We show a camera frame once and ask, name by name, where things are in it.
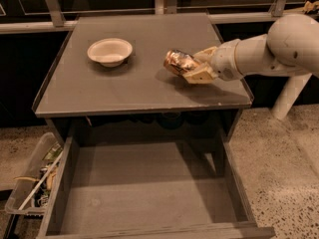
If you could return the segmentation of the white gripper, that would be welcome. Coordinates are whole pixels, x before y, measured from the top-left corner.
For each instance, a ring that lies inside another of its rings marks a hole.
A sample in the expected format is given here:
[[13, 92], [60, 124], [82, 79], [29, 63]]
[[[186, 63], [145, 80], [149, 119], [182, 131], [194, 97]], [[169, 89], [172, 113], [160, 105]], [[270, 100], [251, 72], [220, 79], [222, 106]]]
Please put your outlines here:
[[243, 78], [235, 62], [236, 46], [239, 39], [224, 42], [219, 47], [212, 46], [195, 53], [193, 56], [201, 62], [194, 70], [183, 74], [189, 84], [210, 84], [217, 77], [224, 81], [235, 81]]

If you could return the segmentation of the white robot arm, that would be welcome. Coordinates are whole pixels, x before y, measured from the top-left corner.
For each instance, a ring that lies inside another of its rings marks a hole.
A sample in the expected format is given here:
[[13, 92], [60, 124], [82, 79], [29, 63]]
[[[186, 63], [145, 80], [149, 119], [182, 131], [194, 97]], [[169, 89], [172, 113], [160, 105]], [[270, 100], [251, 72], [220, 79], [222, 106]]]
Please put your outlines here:
[[284, 119], [310, 77], [319, 77], [319, 22], [303, 14], [276, 20], [266, 34], [235, 39], [194, 55], [199, 66], [183, 77], [190, 84], [241, 80], [249, 75], [286, 77], [272, 114]]

